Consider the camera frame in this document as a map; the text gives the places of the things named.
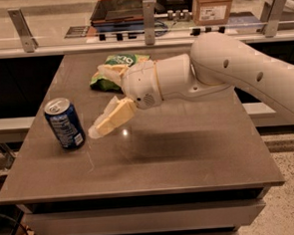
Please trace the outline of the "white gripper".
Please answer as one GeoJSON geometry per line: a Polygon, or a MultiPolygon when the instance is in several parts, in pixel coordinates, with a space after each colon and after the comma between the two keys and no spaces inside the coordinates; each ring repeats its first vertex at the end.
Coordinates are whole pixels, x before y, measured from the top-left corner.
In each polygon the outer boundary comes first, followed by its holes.
{"type": "Polygon", "coordinates": [[[90,138],[106,136],[131,120],[138,108],[146,110],[162,103],[154,61],[136,63],[130,68],[127,64],[104,64],[97,66],[97,70],[100,75],[97,84],[103,90],[123,88],[127,97],[111,98],[104,112],[90,126],[90,138]]]}

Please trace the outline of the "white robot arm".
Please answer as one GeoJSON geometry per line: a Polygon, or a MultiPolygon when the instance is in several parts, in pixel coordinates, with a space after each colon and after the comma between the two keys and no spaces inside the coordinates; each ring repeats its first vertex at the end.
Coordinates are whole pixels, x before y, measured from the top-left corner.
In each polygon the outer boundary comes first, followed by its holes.
{"type": "Polygon", "coordinates": [[[141,61],[118,72],[98,70],[118,84],[125,97],[112,98],[88,130],[100,138],[128,122],[139,109],[164,101],[204,101],[233,89],[250,94],[294,124],[294,65],[279,61],[221,33],[205,33],[188,54],[141,61]]]}

